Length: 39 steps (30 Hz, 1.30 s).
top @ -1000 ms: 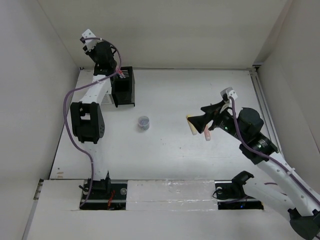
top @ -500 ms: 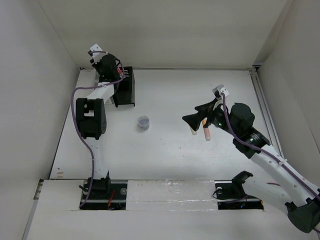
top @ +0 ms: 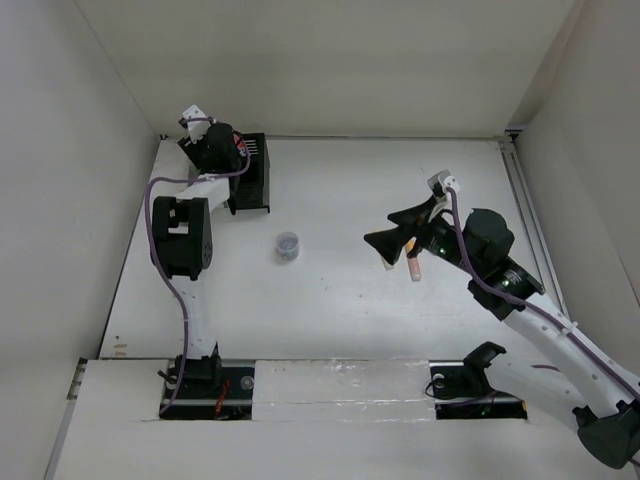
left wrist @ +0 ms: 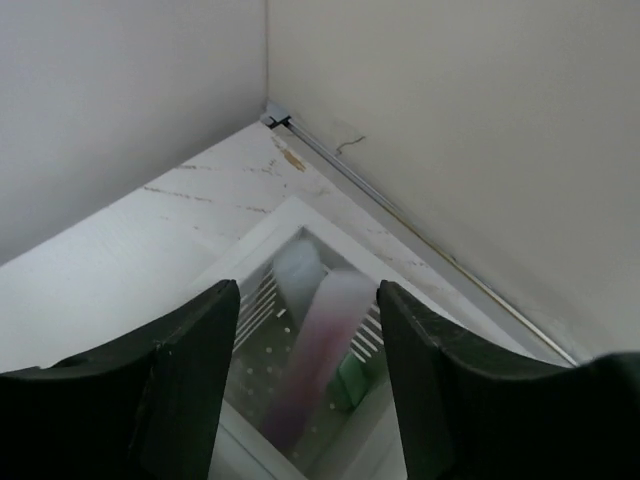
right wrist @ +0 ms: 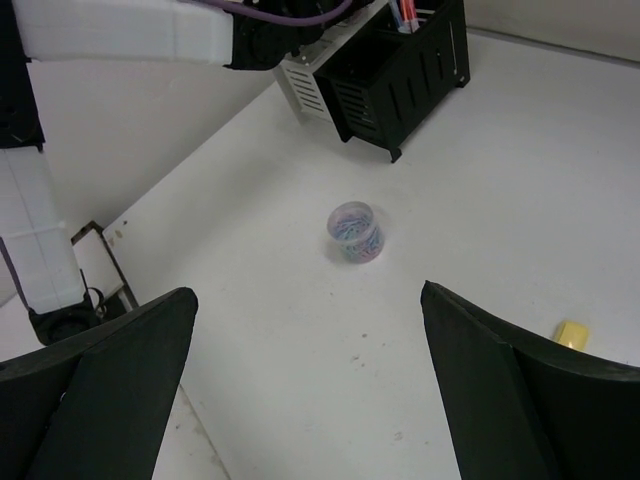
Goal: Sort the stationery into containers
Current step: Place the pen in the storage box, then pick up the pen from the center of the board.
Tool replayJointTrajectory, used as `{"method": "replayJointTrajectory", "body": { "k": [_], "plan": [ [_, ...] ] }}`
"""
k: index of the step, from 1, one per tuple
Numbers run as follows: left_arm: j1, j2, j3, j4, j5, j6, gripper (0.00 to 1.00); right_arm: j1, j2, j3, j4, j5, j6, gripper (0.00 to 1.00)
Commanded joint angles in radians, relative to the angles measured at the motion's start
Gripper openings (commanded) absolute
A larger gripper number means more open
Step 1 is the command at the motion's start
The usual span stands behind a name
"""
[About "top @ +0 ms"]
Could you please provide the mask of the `orange highlighter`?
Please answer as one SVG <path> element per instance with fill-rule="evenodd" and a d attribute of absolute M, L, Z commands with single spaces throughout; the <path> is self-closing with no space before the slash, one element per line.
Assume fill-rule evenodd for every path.
<path fill-rule="evenodd" d="M 420 282 L 422 279 L 421 268 L 419 259 L 417 257 L 411 257 L 410 253 L 415 246 L 415 239 L 412 238 L 405 244 L 405 253 L 407 259 L 407 265 L 409 270 L 410 279 L 412 282 Z"/>

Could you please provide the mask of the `yellow highlighter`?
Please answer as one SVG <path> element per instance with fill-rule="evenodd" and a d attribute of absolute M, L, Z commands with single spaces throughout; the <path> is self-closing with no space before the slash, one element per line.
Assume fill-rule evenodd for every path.
<path fill-rule="evenodd" d="M 387 260 L 385 260 L 384 258 L 382 258 L 382 264 L 383 264 L 384 268 L 385 268 L 387 271 L 393 270 L 393 269 L 395 268 L 395 266 L 394 266 L 393 264 L 389 263 L 389 262 L 388 262 Z"/>

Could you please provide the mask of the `paper clip tub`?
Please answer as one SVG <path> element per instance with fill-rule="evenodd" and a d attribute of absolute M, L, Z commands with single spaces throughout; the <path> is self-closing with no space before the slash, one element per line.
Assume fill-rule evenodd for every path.
<path fill-rule="evenodd" d="M 299 237 L 290 231 L 282 232 L 276 237 L 276 258 L 280 262 L 296 260 L 300 254 Z"/>

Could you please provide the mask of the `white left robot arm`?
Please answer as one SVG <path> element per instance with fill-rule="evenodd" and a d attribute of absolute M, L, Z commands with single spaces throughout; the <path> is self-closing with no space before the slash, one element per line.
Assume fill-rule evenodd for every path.
<path fill-rule="evenodd" d="M 187 131 L 181 146 L 196 175 L 152 178 L 144 192 L 143 215 L 152 265 L 177 301 L 183 323 L 182 353 L 167 378 L 208 397 L 223 382 L 203 279 L 214 258 L 211 213 L 231 199 L 251 165 L 251 154 L 228 123 L 198 114 L 183 118 L 181 125 Z"/>

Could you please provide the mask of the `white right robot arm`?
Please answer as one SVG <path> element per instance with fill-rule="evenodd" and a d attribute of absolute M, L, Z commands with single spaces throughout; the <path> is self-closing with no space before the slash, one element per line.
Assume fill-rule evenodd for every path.
<path fill-rule="evenodd" d="M 621 367 L 559 309 L 542 285 L 509 256 L 514 235 L 504 218 L 475 209 L 465 221 L 457 198 L 430 197 L 389 215 L 394 228 L 365 235 L 389 264 L 427 251 L 463 270 L 473 299 L 527 339 L 550 363 L 536 368 L 486 341 L 456 374 L 431 384 L 435 398 L 464 404 L 511 394 L 556 418 L 600 463 L 621 469 L 639 462 L 639 377 Z"/>

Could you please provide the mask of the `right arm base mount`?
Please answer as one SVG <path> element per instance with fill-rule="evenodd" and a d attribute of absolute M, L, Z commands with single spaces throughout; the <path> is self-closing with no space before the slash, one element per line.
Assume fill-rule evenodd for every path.
<path fill-rule="evenodd" d="M 485 370 L 504 347 L 485 342 L 462 360 L 429 362 L 424 393 L 434 400 L 437 420 L 527 420 L 525 403 L 490 386 Z"/>

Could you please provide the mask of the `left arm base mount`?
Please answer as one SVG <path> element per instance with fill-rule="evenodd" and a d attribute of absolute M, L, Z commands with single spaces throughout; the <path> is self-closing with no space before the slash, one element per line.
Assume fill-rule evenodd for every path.
<path fill-rule="evenodd" d="M 182 357 L 158 375 L 164 381 L 159 406 L 163 420 L 247 421 L 252 419 L 254 361 L 222 360 L 214 353 L 188 360 L 178 383 Z"/>

